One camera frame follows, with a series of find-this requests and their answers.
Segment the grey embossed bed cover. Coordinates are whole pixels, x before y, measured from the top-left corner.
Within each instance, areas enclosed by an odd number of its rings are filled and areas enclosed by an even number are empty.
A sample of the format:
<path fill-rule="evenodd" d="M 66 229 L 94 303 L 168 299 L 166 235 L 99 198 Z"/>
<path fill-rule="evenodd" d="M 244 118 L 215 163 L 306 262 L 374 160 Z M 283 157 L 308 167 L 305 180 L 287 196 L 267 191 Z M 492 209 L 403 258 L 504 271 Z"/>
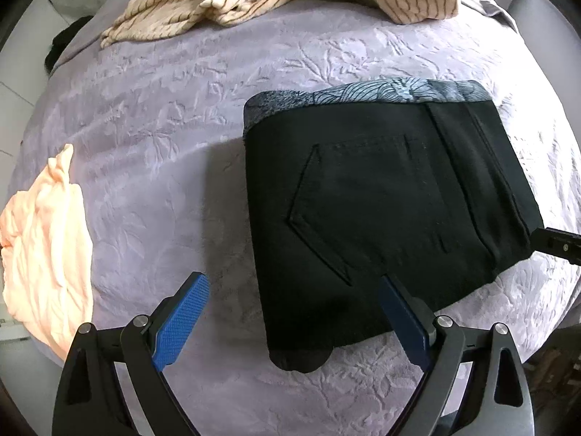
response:
<path fill-rule="evenodd" d="M 245 191 L 243 107 L 263 90 L 383 77 L 475 80 L 491 95 L 549 227 L 580 229 L 580 151 L 521 36 L 462 8 L 399 26 L 374 10 L 294 0 L 239 26 L 101 47 L 109 0 L 65 50 L 24 134 L 10 192 L 74 147 L 94 244 L 94 323 L 148 313 L 200 271 L 210 301 L 166 370 L 205 435 L 383 435 L 419 381 L 392 334 L 303 375 L 271 363 Z"/>

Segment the black item beside bed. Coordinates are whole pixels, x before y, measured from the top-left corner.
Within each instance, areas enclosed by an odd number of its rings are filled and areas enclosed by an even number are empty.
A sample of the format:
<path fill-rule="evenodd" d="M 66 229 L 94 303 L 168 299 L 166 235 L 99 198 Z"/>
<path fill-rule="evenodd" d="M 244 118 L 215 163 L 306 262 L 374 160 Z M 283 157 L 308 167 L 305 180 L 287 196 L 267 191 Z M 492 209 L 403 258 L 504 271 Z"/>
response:
<path fill-rule="evenodd" d="M 77 33 L 79 33 L 88 22 L 90 22 L 91 19 L 93 19 L 92 16 L 84 16 L 79 18 L 74 21 L 68 28 L 54 36 L 54 39 L 50 45 L 50 50 L 44 59 L 44 69 L 47 75 L 52 72 L 56 62 L 69 43 L 73 40 Z"/>

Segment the black pants with patterned lining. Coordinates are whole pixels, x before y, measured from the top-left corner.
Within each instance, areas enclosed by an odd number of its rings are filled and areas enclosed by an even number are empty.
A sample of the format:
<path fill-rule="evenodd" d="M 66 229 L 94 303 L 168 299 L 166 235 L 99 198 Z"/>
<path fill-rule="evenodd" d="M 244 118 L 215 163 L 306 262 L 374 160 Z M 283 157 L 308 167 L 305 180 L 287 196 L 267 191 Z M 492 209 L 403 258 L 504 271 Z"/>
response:
<path fill-rule="evenodd" d="M 384 276 L 438 311 L 532 255 L 540 209 L 478 82 L 270 90 L 243 119 L 267 347 L 282 370 L 314 371 L 386 333 Z"/>

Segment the peach orange garment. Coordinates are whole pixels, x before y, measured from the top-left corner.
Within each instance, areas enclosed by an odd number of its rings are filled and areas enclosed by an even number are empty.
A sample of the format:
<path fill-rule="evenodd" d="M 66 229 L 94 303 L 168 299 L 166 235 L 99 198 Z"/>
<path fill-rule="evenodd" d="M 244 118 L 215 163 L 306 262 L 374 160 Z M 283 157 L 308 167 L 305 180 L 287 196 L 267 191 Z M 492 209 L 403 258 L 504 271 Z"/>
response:
<path fill-rule="evenodd" d="M 82 188 L 70 180 L 73 155 L 66 144 L 1 212 L 7 311 L 62 360 L 94 310 L 93 242 Z"/>

